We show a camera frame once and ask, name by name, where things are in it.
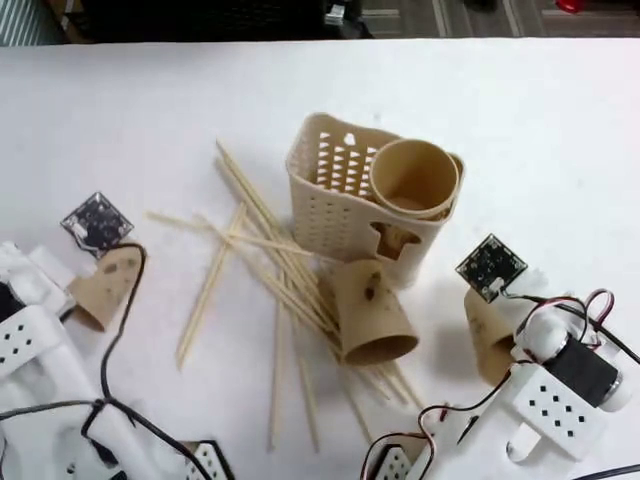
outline basket hole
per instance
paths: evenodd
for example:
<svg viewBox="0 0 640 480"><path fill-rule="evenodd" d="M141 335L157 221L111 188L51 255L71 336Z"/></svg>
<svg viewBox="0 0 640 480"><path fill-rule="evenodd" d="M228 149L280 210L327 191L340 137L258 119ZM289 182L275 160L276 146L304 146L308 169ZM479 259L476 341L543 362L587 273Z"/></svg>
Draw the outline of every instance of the basket hole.
<svg viewBox="0 0 640 480"><path fill-rule="evenodd" d="M356 144L356 137L355 135L353 135L353 133L347 133L342 139L342 141L344 142L345 145L349 145L350 147L353 147Z"/></svg>
<svg viewBox="0 0 640 480"><path fill-rule="evenodd" d="M420 237L415 233L396 225L382 222L372 222L370 225L380 234L376 253L382 257L397 260L405 245L420 243Z"/></svg>

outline white surface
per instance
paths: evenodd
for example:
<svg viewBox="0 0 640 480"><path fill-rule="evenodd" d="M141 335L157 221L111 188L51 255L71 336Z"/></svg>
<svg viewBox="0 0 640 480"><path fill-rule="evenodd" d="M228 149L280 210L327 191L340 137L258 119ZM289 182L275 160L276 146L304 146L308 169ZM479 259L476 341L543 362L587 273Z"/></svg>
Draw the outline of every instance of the white surface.
<svg viewBox="0 0 640 480"><path fill-rule="evenodd" d="M44 243L80 269L91 259L58 222L104 192L150 253L112 356L114 393L143 399L151 419L178 437L214 436L239 479L357 478L366 445L322 349L310 362L321 453L312 450L291 362L277 450L266 453L275 305L239 260L225 266L191 357L176 370L179 335L213 251L206 236L172 231L143 212L206 211L226 224L235 200L212 167L219 137L288 217L284 159L313 111L461 155L468 175L459 207L401 295L421 335L401 364L425 402L469 404L487 386L454 268L489 232L559 291L611 288L617 302L607 322L640 349L637 58L636 40L0 50L0 91L12 92L0 98L0 238L26 250ZM108 336L69 329L97 382ZM374 402L365 407L374 434L415 425ZM609 419L576 475L637 461L640 397Z"/></svg>

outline red object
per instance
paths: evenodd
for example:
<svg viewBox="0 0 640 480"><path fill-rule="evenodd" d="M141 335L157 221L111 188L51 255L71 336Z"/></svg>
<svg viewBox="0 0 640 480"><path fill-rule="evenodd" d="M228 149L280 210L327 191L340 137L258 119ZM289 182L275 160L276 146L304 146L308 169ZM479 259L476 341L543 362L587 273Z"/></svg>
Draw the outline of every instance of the red object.
<svg viewBox="0 0 640 480"><path fill-rule="evenodd" d="M556 0L556 5L565 12L579 13L584 7L584 0Z"/></svg>

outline white 3d printed part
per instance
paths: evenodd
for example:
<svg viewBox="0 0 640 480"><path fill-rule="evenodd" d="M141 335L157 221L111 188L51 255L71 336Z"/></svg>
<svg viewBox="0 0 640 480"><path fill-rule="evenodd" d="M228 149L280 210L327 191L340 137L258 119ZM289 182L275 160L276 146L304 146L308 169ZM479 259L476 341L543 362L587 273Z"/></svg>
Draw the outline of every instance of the white 3d printed part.
<svg viewBox="0 0 640 480"><path fill-rule="evenodd" d="M464 441L439 448L429 480L468 478L469 472L483 480L560 480L597 445L606 414L540 365L514 366L512 372ZM407 480L419 478L426 453Z"/></svg>

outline brown paper cup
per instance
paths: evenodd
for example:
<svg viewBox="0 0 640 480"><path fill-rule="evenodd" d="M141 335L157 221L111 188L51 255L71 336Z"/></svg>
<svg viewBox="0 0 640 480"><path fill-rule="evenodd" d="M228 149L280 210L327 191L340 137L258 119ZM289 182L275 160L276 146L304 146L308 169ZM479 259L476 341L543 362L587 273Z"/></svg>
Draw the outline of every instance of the brown paper cup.
<svg viewBox="0 0 640 480"><path fill-rule="evenodd" d="M409 353L418 344L398 298L375 260L341 265L332 277L342 355L351 365L373 365Z"/></svg>
<svg viewBox="0 0 640 480"><path fill-rule="evenodd" d="M471 329L478 371L490 385L496 386L513 363L513 332L498 311L474 290L464 297L464 308Z"/></svg>
<svg viewBox="0 0 640 480"><path fill-rule="evenodd" d="M85 313L84 320L98 331L105 331L140 271L140 255L134 248L111 250L100 259L90 278L78 277L69 292Z"/></svg>
<svg viewBox="0 0 640 480"><path fill-rule="evenodd" d="M396 140L382 147L371 165L378 202L401 215L431 219L451 206L458 191L455 160L422 140Z"/></svg>

